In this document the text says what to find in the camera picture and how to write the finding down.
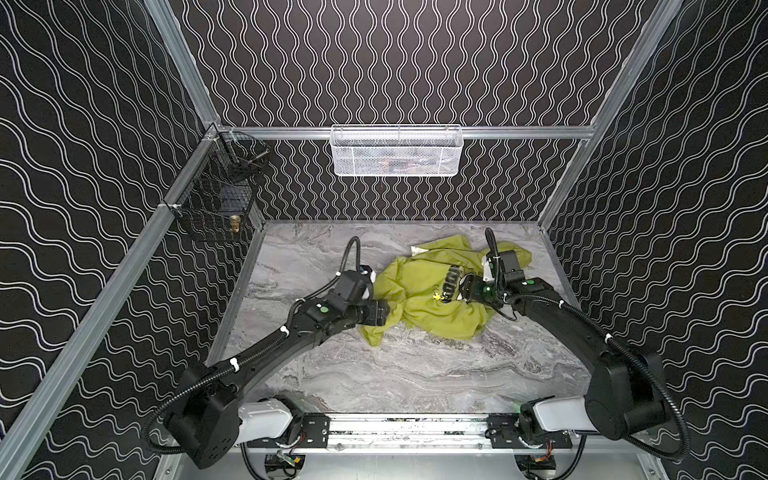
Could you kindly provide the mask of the green zip-up jacket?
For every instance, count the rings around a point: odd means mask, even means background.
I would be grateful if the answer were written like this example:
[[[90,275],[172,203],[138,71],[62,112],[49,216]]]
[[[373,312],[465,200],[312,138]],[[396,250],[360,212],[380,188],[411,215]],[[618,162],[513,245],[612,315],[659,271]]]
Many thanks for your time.
[[[482,275],[482,260],[488,253],[488,248],[473,249],[468,237],[453,235],[416,245],[409,256],[396,257],[374,281],[374,298],[386,300],[390,308],[386,324],[364,326],[361,335],[369,345],[378,346],[388,330],[404,324],[442,338],[472,339],[496,312],[459,299],[459,288],[453,300],[443,300],[442,284],[451,265],[462,268],[462,277]]]

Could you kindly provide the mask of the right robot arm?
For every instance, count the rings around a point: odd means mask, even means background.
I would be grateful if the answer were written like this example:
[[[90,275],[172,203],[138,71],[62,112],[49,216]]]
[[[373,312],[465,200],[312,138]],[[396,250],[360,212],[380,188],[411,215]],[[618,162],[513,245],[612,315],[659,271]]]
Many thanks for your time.
[[[542,326],[590,373],[585,394],[528,401],[512,431],[519,442],[544,445],[557,432],[623,440],[659,459],[679,462],[691,437],[664,379],[660,356],[623,344],[598,321],[569,304],[548,282],[526,277],[513,250],[502,250],[486,229],[489,251],[481,274],[458,284],[461,299],[501,313],[508,307]]]

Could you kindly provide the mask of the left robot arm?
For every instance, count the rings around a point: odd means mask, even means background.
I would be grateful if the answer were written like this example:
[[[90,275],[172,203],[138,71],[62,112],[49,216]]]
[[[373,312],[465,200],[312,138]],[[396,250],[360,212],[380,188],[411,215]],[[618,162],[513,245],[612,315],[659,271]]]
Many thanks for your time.
[[[217,463],[233,446],[247,443],[251,423],[245,398],[294,358],[357,326],[382,326],[389,315],[373,297],[373,271],[362,264],[361,241],[352,237],[335,276],[296,300],[286,321],[240,353],[211,366],[191,364],[172,396],[151,411],[140,439],[144,451],[185,454],[200,469]]]

